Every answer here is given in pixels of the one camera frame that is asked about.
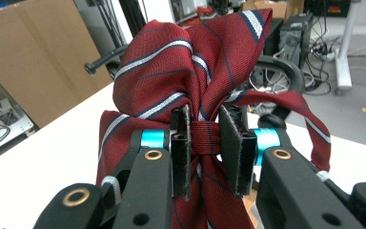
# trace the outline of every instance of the white table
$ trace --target white table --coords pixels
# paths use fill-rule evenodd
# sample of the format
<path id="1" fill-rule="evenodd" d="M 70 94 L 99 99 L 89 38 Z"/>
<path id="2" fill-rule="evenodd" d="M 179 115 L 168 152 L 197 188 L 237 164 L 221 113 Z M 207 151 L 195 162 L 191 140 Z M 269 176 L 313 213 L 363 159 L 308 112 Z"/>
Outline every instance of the white table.
<path id="1" fill-rule="evenodd" d="M 76 182 L 95 183 L 98 131 L 104 110 L 115 110 L 112 85 L 0 156 L 0 229 L 32 228 L 61 189 Z M 255 127 L 256 118 L 250 118 Z M 289 125 L 299 152 L 312 144 L 304 128 Z M 366 181 L 366 146 L 332 137 L 331 175 L 346 192 Z"/>

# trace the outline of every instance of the navy stripe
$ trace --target navy stripe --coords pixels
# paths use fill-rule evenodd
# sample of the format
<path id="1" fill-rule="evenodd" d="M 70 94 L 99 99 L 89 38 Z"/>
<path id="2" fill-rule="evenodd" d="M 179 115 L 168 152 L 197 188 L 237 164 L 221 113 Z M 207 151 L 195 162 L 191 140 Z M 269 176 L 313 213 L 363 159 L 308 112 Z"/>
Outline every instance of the navy stripe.
<path id="1" fill-rule="evenodd" d="M 210 151 L 210 155 L 214 154 L 214 145 L 213 145 L 213 138 L 212 138 L 212 131 L 211 131 L 211 125 L 210 122 L 207 122 L 207 133 L 210 139 L 210 144 L 211 144 L 211 151 Z"/>
<path id="2" fill-rule="evenodd" d="M 320 128 L 318 128 L 315 124 L 315 126 L 311 126 L 307 121 L 305 121 L 307 124 L 307 127 L 310 127 L 310 130 L 313 130 L 326 144 L 331 145 L 331 142 L 328 142 L 325 137 L 323 137 L 320 133 L 318 133 L 315 128 L 317 128 L 323 135 L 325 135 L 327 138 L 331 138 L 328 134 L 324 133 Z"/>
<path id="3" fill-rule="evenodd" d="M 259 21 L 260 26 L 264 28 L 265 21 L 263 19 L 263 16 L 257 10 L 253 10 L 253 13 L 254 16 L 257 18 L 257 20 Z"/>
<path id="4" fill-rule="evenodd" d="M 176 93 L 169 94 L 168 96 L 166 96 L 166 98 L 170 97 L 173 94 L 176 94 Z M 157 116 L 158 114 L 165 112 L 169 107 L 171 107 L 173 104 L 175 104 L 177 101 L 179 101 L 182 97 L 183 97 L 183 95 L 179 96 L 174 101 L 166 104 L 163 108 L 161 108 L 158 111 L 154 112 L 153 114 L 149 115 L 146 119 L 152 119 L 155 116 Z M 144 114 L 145 112 L 149 111 L 150 109 L 152 109 L 152 108 L 154 108 L 154 107 L 162 104 L 164 101 L 165 101 L 165 98 L 163 98 L 162 100 L 160 100 L 158 103 L 153 104 L 151 107 L 147 108 L 146 110 L 141 111 L 136 116 L 140 117 L 142 114 Z"/>
<path id="5" fill-rule="evenodd" d="M 243 12 L 241 12 L 239 15 L 242 17 L 243 21 L 245 22 L 246 26 L 249 29 L 249 32 L 251 33 L 252 37 L 254 38 L 254 42 L 257 44 L 259 41 L 259 37 L 258 37 L 256 31 L 254 30 L 254 26 L 252 25 L 252 23 L 249 21 L 248 17 Z"/>
<path id="6" fill-rule="evenodd" d="M 192 43 L 189 41 L 189 40 L 186 40 L 186 39 L 175 39 L 175 40 L 173 40 L 173 41 L 171 41 L 171 42 L 169 42 L 168 44 L 165 44 L 165 46 L 168 46 L 169 44 L 171 44 L 171 43 L 173 43 L 173 42 L 176 42 L 176 41 L 184 41 L 184 42 L 187 42 L 189 45 L 190 45 L 190 48 L 192 47 Z M 147 55 L 144 55 L 144 56 L 141 56 L 141 57 L 139 57 L 139 58 L 136 58 L 136 59 L 134 59 L 134 60 L 132 60 L 132 61 L 129 61 L 129 62 L 127 62 L 127 63 L 125 63 L 123 66 L 120 66 L 119 68 L 118 68 L 118 70 L 117 71 L 120 71 L 120 70 L 122 70 L 123 68 L 125 68 L 126 66 L 129 66 L 130 64 L 132 64 L 132 63 L 134 63 L 134 62 L 138 62 L 139 60 L 142 60 L 142 59 L 145 59 L 145 58 L 148 58 L 148 57 L 150 57 L 151 55 L 153 55 L 153 54 L 155 54 L 155 53 L 157 53 L 157 52 L 159 52 L 161 49 L 163 49 L 165 46 L 162 46 L 162 47 L 159 47 L 159 49 L 157 49 L 157 50 L 155 50 L 154 52 L 150 52 L 150 53 L 148 53 Z M 167 47 L 167 48 L 165 48 L 164 50 L 162 50 L 160 53 L 162 53 L 163 51 L 165 51 L 165 50 L 168 50 L 168 49 L 170 49 L 170 48 L 175 48 L 175 47 L 183 47 L 183 48 L 186 48 L 187 50 L 189 50 L 190 52 L 192 52 L 192 49 L 190 49 L 190 48 L 188 48 L 187 46 L 185 46 L 185 45 L 172 45 L 172 46 L 169 46 L 169 47 Z M 125 75 L 126 73 L 129 73 L 129 72 L 131 72 L 131 71 L 133 71 L 133 70 L 135 70 L 135 69 L 137 69 L 137 68 L 141 68 L 141 67 L 143 67 L 143 66 L 145 66 L 148 62 L 150 62 L 151 60 L 149 60 L 149 61 L 146 61 L 146 62 L 144 62 L 144 63 L 142 63 L 142 64 L 139 64 L 139 65 L 137 65 L 137 66 L 135 66 L 135 67 L 132 67 L 132 68 L 130 68 L 130 69 L 128 69 L 128 70 L 126 70 L 126 71 L 124 71 L 123 73 L 121 73 L 120 75 L 116 75 L 115 74 L 115 76 L 116 76 L 116 78 L 114 79 L 114 80 L 116 80 L 116 79 L 118 79 L 118 78 L 120 78 L 120 77 L 122 77 L 123 75 Z"/>
<path id="7" fill-rule="evenodd" d="M 177 223 L 179 224 L 180 228 L 184 229 L 183 222 L 180 219 L 179 215 L 177 214 L 176 201 L 173 201 L 173 209 L 174 209 L 174 214 L 176 215 Z"/>
<path id="8" fill-rule="evenodd" d="M 219 34 L 216 33 L 216 31 L 214 31 L 209 25 L 207 25 L 206 23 L 202 23 L 202 25 L 204 25 L 207 29 L 209 29 L 218 38 L 218 40 L 221 42 L 222 56 L 224 57 L 225 66 L 227 67 L 228 76 L 229 76 L 229 79 L 230 79 L 230 82 L 231 82 L 231 88 L 233 90 L 235 88 L 235 85 L 234 85 L 234 77 L 233 77 L 233 73 L 231 71 L 229 62 L 228 62 L 227 52 L 225 51 L 224 42 L 222 41 L 222 39 L 219 36 Z"/>
<path id="9" fill-rule="evenodd" d="M 232 101 L 229 101 L 228 103 L 235 103 L 235 102 L 240 101 L 240 100 L 245 96 L 245 94 L 246 94 L 247 92 L 248 92 L 248 90 L 240 91 L 240 92 L 237 94 L 236 98 L 235 98 L 234 100 L 232 100 Z M 230 98 L 231 98 L 231 96 L 232 96 L 232 94 L 228 95 L 226 100 L 230 99 Z"/>
<path id="10" fill-rule="evenodd" d="M 210 221 L 210 219 L 207 218 L 207 222 L 210 225 L 211 228 L 215 229 L 215 225 Z"/>
<path id="11" fill-rule="evenodd" d="M 203 67 L 202 65 L 200 65 L 199 63 L 197 63 L 197 62 L 195 62 L 195 61 L 194 61 L 194 63 L 195 63 L 196 65 L 200 66 L 200 67 L 204 70 L 204 72 L 206 72 L 206 74 L 208 73 L 208 75 L 210 76 L 210 79 L 212 79 L 212 78 L 213 78 L 213 73 L 212 73 L 212 71 L 211 71 L 211 69 L 210 69 L 210 66 L 207 64 L 207 61 L 206 61 L 206 59 L 204 58 L 204 56 L 202 56 L 202 55 L 201 55 L 200 53 L 198 53 L 198 52 L 194 53 L 193 55 L 195 55 L 195 56 L 197 56 L 198 58 L 202 59 L 202 60 L 204 61 L 204 63 L 206 63 L 206 67 L 207 67 L 207 69 L 204 69 L 204 67 Z"/>
<path id="12" fill-rule="evenodd" d="M 200 113 L 204 117 L 204 120 L 209 121 L 210 117 L 206 114 L 203 107 L 200 107 Z"/>
<path id="13" fill-rule="evenodd" d="M 216 183 L 219 187 L 221 187 L 225 191 L 229 192 L 230 194 L 233 194 L 234 193 L 229 187 L 225 186 L 224 184 L 222 184 L 221 182 L 219 182 L 217 179 L 211 177 L 211 175 L 209 175 L 207 172 L 201 171 L 201 175 L 204 175 L 205 177 L 207 177 L 208 179 L 210 179 L 211 181 L 213 181 L 214 183 Z"/>
<path id="14" fill-rule="evenodd" d="M 121 116 L 122 114 L 117 115 L 111 122 L 110 124 L 112 124 L 119 116 Z M 106 142 L 108 141 L 108 139 L 111 138 L 112 135 L 114 135 L 114 133 L 123 125 L 125 124 L 128 120 L 130 120 L 132 117 L 126 117 L 123 120 L 121 120 L 117 125 L 115 125 L 112 130 L 110 131 L 109 135 L 106 137 L 106 139 L 103 140 L 103 144 L 102 145 L 106 145 Z"/>
<path id="15" fill-rule="evenodd" d="M 153 74 L 145 75 L 145 76 L 142 76 L 141 78 L 139 78 L 138 81 L 145 80 L 145 79 L 149 79 L 149 78 L 156 77 L 156 76 L 160 76 L 160 75 L 164 75 L 164 74 L 184 73 L 184 72 L 195 74 L 195 71 L 193 71 L 193 70 L 190 70 L 190 69 L 180 69 L 180 70 L 173 70 L 173 71 L 167 71 L 167 72 L 162 72 L 162 73 L 153 73 Z"/>
<path id="16" fill-rule="evenodd" d="M 203 181 L 201 180 L 201 177 L 200 175 L 198 174 L 197 170 L 195 170 L 195 180 L 197 181 L 198 183 L 198 186 L 200 187 L 200 190 L 203 190 Z"/>

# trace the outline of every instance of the white diagonal stripe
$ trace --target white diagonal stripe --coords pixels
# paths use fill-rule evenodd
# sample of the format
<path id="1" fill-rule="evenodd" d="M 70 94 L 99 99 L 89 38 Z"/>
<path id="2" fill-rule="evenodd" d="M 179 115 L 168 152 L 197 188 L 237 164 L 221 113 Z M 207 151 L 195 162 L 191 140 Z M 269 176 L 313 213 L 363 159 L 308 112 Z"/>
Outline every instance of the white diagonal stripe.
<path id="1" fill-rule="evenodd" d="M 203 114 L 201 112 L 198 113 L 198 121 L 205 121 L 206 119 L 203 117 Z"/>
<path id="2" fill-rule="evenodd" d="M 100 153 L 99 153 L 99 159 L 98 161 L 100 162 L 100 158 L 102 157 L 102 150 L 103 150 L 103 143 L 106 141 L 106 139 L 108 138 L 109 134 L 112 132 L 112 130 L 125 118 L 129 117 L 126 114 L 122 114 L 121 116 L 119 116 L 118 118 L 116 118 L 108 127 L 108 129 L 106 130 L 106 133 L 103 136 L 102 142 L 100 144 Z"/>
<path id="3" fill-rule="evenodd" d="M 263 27 L 260 25 L 259 20 L 254 15 L 254 13 L 251 10 L 243 11 L 243 14 L 248 18 L 249 22 L 254 27 L 254 31 L 257 34 L 257 37 L 260 38 L 260 34 L 263 32 Z"/>
<path id="4" fill-rule="evenodd" d="M 207 63 L 201 57 L 199 57 L 197 55 L 192 55 L 192 60 L 197 62 L 199 65 L 201 65 L 203 67 L 203 69 L 207 75 L 207 85 L 210 85 L 211 76 L 210 76 L 210 72 L 207 68 Z"/>
<path id="5" fill-rule="evenodd" d="M 200 163 L 197 164 L 197 167 L 195 168 L 195 170 L 197 171 L 197 174 L 201 179 L 201 165 L 200 165 Z"/>
<path id="6" fill-rule="evenodd" d="M 148 118 L 149 116 L 160 111 L 162 108 L 166 107 L 168 104 L 170 104 L 171 102 L 173 102 L 175 99 L 177 99 L 178 97 L 180 97 L 182 95 L 184 95 L 184 94 L 183 93 L 172 94 L 171 96 L 166 98 L 163 102 L 161 102 L 160 104 L 156 105 L 155 107 L 149 109 L 144 114 L 140 115 L 138 118 L 141 118 L 141 119 Z"/>
<path id="7" fill-rule="evenodd" d="M 230 96 L 225 100 L 225 102 L 232 102 L 234 100 L 236 100 L 240 93 L 242 93 L 242 91 L 236 91 L 230 94 Z"/>
<path id="8" fill-rule="evenodd" d="M 315 132 L 317 132 L 325 141 L 331 143 L 331 138 L 323 134 L 323 132 L 321 132 L 309 118 L 305 117 L 305 121 L 307 121 L 308 124 L 315 130 Z"/>
<path id="9" fill-rule="evenodd" d="M 132 68 L 135 68 L 139 65 L 142 65 L 142 64 L 145 64 L 146 62 L 150 61 L 151 59 L 153 59 L 154 57 L 156 57 L 158 54 L 160 54 L 162 51 L 166 50 L 167 48 L 171 47 L 171 46 L 186 46 L 187 48 L 189 48 L 189 50 L 191 52 L 193 52 L 193 49 L 192 49 L 192 45 L 187 42 L 187 41 L 184 41 L 184 40 L 176 40 L 176 41 L 173 41 L 167 45 L 165 45 L 164 47 L 160 48 L 158 51 L 152 53 L 151 55 L 147 56 L 147 57 L 144 57 L 142 59 L 139 59 L 137 61 L 134 61 L 124 67 L 122 67 L 114 76 L 114 80 L 120 76 L 120 74 L 122 73 L 125 73 L 126 71 L 132 69 Z"/>

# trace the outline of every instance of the tie knot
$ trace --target tie knot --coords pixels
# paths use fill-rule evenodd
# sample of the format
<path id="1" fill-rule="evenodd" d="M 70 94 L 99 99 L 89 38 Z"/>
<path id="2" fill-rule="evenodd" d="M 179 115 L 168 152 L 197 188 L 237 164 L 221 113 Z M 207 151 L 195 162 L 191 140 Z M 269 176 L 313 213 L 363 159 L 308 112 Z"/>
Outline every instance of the tie knot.
<path id="1" fill-rule="evenodd" d="M 192 121 L 191 135 L 195 156 L 219 155 L 221 137 L 218 123 L 213 121 Z"/>

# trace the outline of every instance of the white shelf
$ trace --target white shelf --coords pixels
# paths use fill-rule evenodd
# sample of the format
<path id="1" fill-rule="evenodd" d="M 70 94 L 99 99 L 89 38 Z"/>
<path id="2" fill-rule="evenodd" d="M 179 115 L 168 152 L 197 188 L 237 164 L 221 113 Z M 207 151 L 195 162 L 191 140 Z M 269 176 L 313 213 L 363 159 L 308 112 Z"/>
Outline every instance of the white shelf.
<path id="1" fill-rule="evenodd" d="M 19 120 L 17 120 L 16 122 L 12 123 L 9 126 L 10 132 L 4 139 L 2 139 L 2 141 L 0 142 L 0 147 L 5 145 L 9 141 L 15 139 L 16 137 L 24 134 L 34 126 L 32 121 L 28 118 L 26 114 L 24 114 L 24 112 L 21 109 L 15 109 L 15 110 L 16 112 L 19 113 L 20 118 Z M 4 130 L 0 132 L 2 132 L 0 133 L 0 135 L 3 135 L 5 133 Z"/>

